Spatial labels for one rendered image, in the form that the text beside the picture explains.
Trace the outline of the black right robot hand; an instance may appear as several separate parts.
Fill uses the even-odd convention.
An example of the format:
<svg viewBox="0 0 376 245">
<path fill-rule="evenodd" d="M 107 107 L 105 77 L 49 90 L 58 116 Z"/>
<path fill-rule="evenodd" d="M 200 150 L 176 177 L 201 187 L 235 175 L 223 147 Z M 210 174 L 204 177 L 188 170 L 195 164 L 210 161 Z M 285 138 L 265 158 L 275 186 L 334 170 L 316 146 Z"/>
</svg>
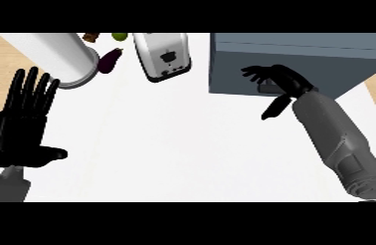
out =
<svg viewBox="0 0 376 245">
<path fill-rule="evenodd" d="M 299 99 L 315 89 L 315 86 L 307 79 L 284 65 L 274 65 L 271 67 L 250 66 L 241 70 L 244 71 L 244 76 L 251 77 L 253 82 L 262 84 L 268 79 L 272 79 L 282 88 L 284 94 L 274 100 L 262 115 L 263 120 L 276 118 L 291 104 L 291 99 Z"/>
</svg>

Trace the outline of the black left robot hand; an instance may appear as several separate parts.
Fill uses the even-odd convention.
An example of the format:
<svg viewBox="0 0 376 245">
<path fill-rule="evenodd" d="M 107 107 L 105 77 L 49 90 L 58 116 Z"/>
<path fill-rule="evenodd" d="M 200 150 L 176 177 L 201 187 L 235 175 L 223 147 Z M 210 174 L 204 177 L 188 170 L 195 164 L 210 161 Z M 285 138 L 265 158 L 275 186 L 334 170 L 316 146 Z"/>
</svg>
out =
<svg viewBox="0 0 376 245">
<path fill-rule="evenodd" d="M 61 81 L 51 75 L 38 79 L 39 68 L 20 69 L 13 80 L 4 110 L 0 111 L 0 167 L 43 167 L 66 159 L 69 151 L 42 145 L 48 113 Z"/>
</svg>

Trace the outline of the grey drawer cabinet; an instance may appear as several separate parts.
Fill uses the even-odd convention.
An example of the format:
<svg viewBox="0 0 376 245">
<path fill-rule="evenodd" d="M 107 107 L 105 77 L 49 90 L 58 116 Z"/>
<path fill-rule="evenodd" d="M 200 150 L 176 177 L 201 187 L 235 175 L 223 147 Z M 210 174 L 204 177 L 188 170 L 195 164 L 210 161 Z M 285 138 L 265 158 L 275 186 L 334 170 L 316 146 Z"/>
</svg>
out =
<svg viewBox="0 0 376 245">
<path fill-rule="evenodd" d="M 213 33 L 209 91 L 278 96 L 271 82 L 254 84 L 241 69 L 284 65 L 330 98 L 340 98 L 376 75 L 376 33 Z"/>
</svg>

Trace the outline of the purple eggplant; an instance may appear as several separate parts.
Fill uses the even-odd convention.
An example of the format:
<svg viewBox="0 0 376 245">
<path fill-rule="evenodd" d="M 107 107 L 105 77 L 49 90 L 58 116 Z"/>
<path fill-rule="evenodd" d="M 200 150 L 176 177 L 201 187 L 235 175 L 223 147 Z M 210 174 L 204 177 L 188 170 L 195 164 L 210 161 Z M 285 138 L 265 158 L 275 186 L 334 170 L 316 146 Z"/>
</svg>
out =
<svg viewBox="0 0 376 245">
<path fill-rule="evenodd" d="M 102 74 L 108 74 L 117 66 L 117 62 L 123 56 L 123 49 L 113 50 L 101 59 L 98 69 Z"/>
</svg>

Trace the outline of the silver toaster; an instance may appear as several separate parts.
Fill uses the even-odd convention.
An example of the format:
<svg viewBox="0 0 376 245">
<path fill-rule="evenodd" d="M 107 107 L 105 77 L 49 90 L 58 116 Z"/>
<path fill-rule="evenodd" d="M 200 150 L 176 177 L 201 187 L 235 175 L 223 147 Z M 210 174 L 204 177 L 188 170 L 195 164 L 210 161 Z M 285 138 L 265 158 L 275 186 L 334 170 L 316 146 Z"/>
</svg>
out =
<svg viewBox="0 0 376 245">
<path fill-rule="evenodd" d="M 153 83 L 191 70 L 187 33 L 135 33 L 135 43 L 142 67 Z"/>
</svg>

